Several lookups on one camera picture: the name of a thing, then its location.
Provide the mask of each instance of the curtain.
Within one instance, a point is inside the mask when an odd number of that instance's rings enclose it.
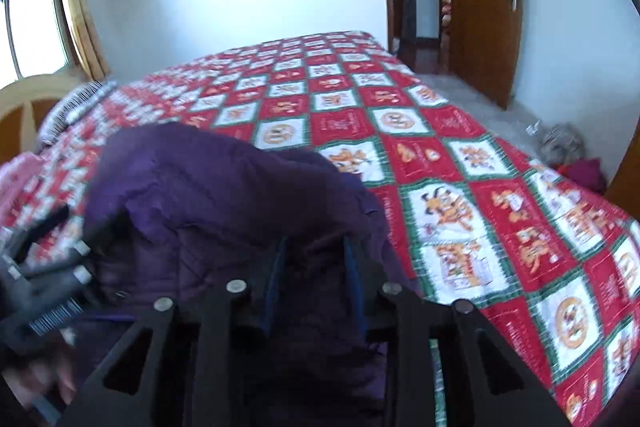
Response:
[[[62,0],[62,6],[80,66],[90,79],[102,80],[110,69],[102,54],[86,0]]]

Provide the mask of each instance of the bedspread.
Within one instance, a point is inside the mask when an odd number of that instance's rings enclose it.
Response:
[[[44,153],[4,223],[75,208],[32,262],[78,237],[106,138],[168,121],[264,150],[312,148],[359,174],[426,297],[475,302],[576,426],[638,352],[640,225],[488,133],[363,32],[232,49],[116,90]]]

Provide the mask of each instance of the floor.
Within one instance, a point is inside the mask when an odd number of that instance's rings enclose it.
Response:
[[[538,142],[527,133],[536,117],[516,102],[503,110],[459,77],[448,72],[446,46],[400,44],[398,58],[436,92],[467,111],[489,131],[530,156],[538,157]]]

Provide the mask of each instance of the red and white checkered quilt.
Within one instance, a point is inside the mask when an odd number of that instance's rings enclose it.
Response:
[[[60,201],[81,215],[106,138],[167,121],[265,150],[310,147],[360,174],[425,295],[475,302],[574,425],[591,423],[635,359],[638,223],[488,133],[362,32],[233,49],[118,89],[44,153],[4,225]],[[37,256],[64,255],[81,226]]]

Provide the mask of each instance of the wooden headboard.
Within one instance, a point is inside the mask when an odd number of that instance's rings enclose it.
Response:
[[[33,148],[47,113],[80,83],[72,71],[30,76],[0,89],[0,164]]]

